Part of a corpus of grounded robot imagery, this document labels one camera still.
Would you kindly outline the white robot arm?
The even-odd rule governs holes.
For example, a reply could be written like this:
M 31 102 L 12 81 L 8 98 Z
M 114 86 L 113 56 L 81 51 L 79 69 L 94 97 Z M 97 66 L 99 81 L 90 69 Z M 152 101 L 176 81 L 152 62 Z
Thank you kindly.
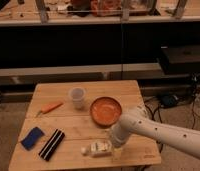
M 124 111 L 109 130 L 115 148 L 126 144 L 132 134 L 157 140 L 200 159 L 200 131 L 153 121 L 144 107 Z

